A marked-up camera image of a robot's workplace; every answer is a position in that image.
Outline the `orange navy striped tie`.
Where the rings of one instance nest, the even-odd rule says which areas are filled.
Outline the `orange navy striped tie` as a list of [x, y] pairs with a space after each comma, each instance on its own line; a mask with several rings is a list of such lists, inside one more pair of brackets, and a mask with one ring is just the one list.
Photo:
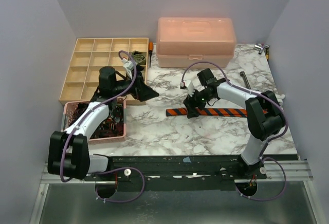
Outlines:
[[[219, 116], [219, 117], [237, 117], [246, 118], [247, 112], [240, 108], [205, 108], [197, 109], [201, 116]], [[188, 114], [186, 108], [169, 108], [166, 109], [166, 116], [186, 116]]]

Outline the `pink plastic storage box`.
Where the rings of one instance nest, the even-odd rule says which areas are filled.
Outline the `pink plastic storage box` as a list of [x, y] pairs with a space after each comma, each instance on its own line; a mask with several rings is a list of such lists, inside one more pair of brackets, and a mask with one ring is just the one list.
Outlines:
[[209, 61], [226, 67], [234, 57], [236, 36], [232, 19], [225, 17], [161, 17], [156, 55], [164, 68], [186, 68]]

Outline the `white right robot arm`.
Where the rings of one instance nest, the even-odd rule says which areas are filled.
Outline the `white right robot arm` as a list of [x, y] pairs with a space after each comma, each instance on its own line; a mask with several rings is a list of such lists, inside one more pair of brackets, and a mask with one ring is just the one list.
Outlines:
[[217, 79], [211, 69], [200, 71], [197, 77], [204, 87], [195, 89], [192, 81], [182, 79], [180, 88], [186, 89], [188, 95], [183, 101], [187, 117], [196, 118], [198, 110], [205, 108], [212, 99], [227, 100], [245, 109], [250, 137], [241, 155], [239, 155], [237, 174], [244, 179], [255, 173], [255, 166], [261, 162], [270, 141], [281, 137], [280, 130], [287, 129], [283, 109], [274, 92], [259, 92], [232, 84], [226, 76]]

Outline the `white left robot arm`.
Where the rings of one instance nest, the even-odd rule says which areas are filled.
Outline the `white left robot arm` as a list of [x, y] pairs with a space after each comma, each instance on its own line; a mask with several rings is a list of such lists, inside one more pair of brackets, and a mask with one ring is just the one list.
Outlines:
[[144, 83], [138, 69], [132, 71], [132, 77], [122, 80], [117, 80], [116, 74], [113, 67], [100, 68], [99, 85], [85, 112], [67, 129], [55, 131], [50, 137], [48, 172], [59, 175], [63, 182], [84, 179], [92, 173], [102, 180], [111, 179], [113, 166], [108, 163], [106, 156], [90, 155], [89, 139], [103, 121], [115, 115], [118, 97], [131, 95], [144, 102], [159, 96], [158, 92]]

